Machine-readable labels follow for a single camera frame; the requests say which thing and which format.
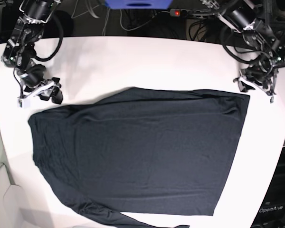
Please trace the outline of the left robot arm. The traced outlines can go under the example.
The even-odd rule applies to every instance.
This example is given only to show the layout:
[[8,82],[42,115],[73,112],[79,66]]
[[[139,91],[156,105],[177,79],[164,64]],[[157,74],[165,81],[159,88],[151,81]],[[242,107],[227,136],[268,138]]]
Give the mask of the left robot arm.
[[[271,27],[258,19],[254,4],[249,0],[230,0],[223,4],[216,0],[203,0],[202,4],[207,11],[195,11],[194,16],[214,16],[224,23],[219,39],[224,50],[237,62],[247,65],[239,71],[239,76],[234,79],[241,92],[246,93],[258,88],[274,101],[275,86],[279,69],[285,67],[285,45],[276,37]],[[252,48],[251,53],[257,57],[244,60],[227,47],[226,32],[231,35],[239,33],[244,42]]]

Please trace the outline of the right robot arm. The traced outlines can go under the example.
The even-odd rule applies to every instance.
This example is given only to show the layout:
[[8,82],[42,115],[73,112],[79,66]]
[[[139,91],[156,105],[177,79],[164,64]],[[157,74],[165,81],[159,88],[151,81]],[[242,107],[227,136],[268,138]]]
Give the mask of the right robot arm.
[[[24,0],[19,7],[22,15],[17,19],[1,60],[6,67],[13,69],[14,79],[19,85],[20,107],[34,96],[58,105],[63,101],[60,79],[45,79],[46,67],[43,65],[58,53],[62,45],[63,28],[54,14],[60,3],[59,0]],[[58,28],[58,44],[50,56],[41,58],[37,56],[34,46],[43,36],[44,25],[51,20]]]

